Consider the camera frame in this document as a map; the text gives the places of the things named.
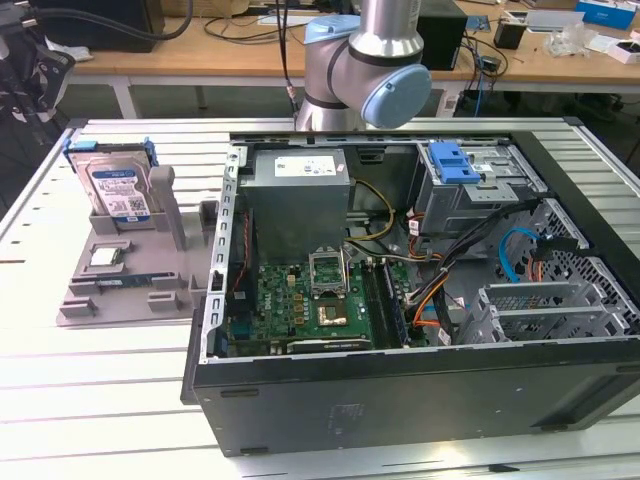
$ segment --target green circuit board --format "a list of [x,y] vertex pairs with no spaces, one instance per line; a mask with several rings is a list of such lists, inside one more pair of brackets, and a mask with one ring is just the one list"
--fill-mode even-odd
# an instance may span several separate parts
[[[321,282],[340,279],[340,272],[328,264],[316,265],[316,280]],[[255,322],[256,339],[260,338],[371,338],[369,317],[362,294],[360,266],[354,265],[349,275],[349,292],[343,299],[336,297],[314,299],[311,295],[309,264],[264,265],[258,280],[258,319]],[[295,276],[290,285],[287,277]],[[342,318],[344,325],[321,325],[321,310],[330,317]]]
[[[338,262],[315,262],[314,266],[316,282],[330,283],[342,278]],[[402,299],[410,289],[406,267],[391,263],[390,272],[395,294]],[[261,265],[255,315],[251,322],[232,321],[228,325],[235,355],[279,354],[290,342],[302,340],[362,340],[371,342],[369,348],[377,348],[371,323],[376,312],[370,313],[369,309],[379,305],[372,305],[370,298],[367,303],[363,279],[367,274],[371,275],[366,266],[350,263],[346,295],[314,297],[308,263]]]

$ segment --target hard drive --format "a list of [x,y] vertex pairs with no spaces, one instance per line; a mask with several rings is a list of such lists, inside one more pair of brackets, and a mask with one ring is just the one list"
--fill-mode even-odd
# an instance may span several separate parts
[[151,167],[157,165],[149,140],[109,145],[77,142],[67,145],[65,155],[89,196],[94,215],[137,223],[162,211],[149,184]]

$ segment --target floor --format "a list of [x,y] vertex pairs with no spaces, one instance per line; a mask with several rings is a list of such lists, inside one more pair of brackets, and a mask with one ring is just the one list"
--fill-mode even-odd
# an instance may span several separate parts
[[[209,107],[199,110],[192,87],[134,87],[133,94],[141,114],[148,118],[186,117],[285,117],[289,116],[286,93],[282,88],[209,87],[205,88]],[[431,96],[420,116],[433,116],[439,95]],[[640,138],[640,97],[624,97],[622,110],[612,113],[609,98],[585,95],[547,94],[505,95],[494,92],[482,101],[480,116],[490,117],[579,117],[619,158],[625,160]],[[476,101],[466,99],[458,116],[473,116]],[[59,105],[56,122],[61,127],[68,118],[119,118],[119,108],[109,87],[71,85]],[[39,145],[32,132],[12,117],[0,118],[0,218],[20,194],[49,150]],[[629,165],[640,170],[640,149]]]

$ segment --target blue joint cap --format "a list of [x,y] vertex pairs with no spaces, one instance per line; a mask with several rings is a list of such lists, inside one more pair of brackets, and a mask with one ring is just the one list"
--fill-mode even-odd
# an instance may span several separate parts
[[480,175],[469,163],[469,157],[454,142],[429,144],[429,156],[444,184],[479,183]]
[[144,149],[147,151],[147,157],[149,157],[149,165],[151,165],[152,167],[157,167],[158,157],[156,155],[155,144],[149,139],[149,137],[145,137],[143,145]]
[[357,15],[327,15],[311,20],[304,36],[305,45],[347,37],[360,26]]
[[67,138],[64,142],[64,149],[62,150],[62,154],[67,159],[67,162],[69,162],[69,165],[71,165],[71,170],[73,170],[73,173],[77,173],[69,154],[74,152],[95,152],[96,148],[98,148],[98,142],[85,140],[82,142],[71,143],[71,139]]
[[98,142],[93,140],[83,140],[69,146],[69,150],[72,152],[95,152],[96,148],[98,148]]
[[420,64],[396,70],[373,89],[360,114],[377,128],[398,128],[415,117],[431,93],[431,74]]

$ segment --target gray power supply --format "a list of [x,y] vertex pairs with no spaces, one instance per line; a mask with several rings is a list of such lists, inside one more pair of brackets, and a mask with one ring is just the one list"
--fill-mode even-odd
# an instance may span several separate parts
[[350,189],[342,150],[258,151],[254,175],[240,187],[254,208],[262,261],[298,263],[321,247],[340,250]]

